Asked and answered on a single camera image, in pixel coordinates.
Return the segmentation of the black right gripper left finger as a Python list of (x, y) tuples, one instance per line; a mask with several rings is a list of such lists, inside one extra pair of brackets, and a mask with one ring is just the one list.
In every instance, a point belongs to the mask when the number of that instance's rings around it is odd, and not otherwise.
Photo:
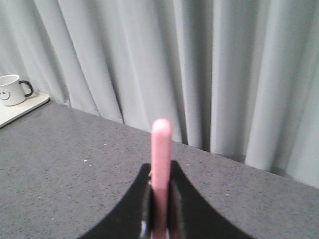
[(141, 166), (120, 202), (82, 239), (150, 239), (153, 192), (149, 184), (151, 165)]

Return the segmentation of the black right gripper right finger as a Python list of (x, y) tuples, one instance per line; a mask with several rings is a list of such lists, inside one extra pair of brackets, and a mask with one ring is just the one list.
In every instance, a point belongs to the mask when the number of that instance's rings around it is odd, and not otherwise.
[(209, 205), (177, 161), (171, 162), (167, 224), (171, 239), (251, 238)]

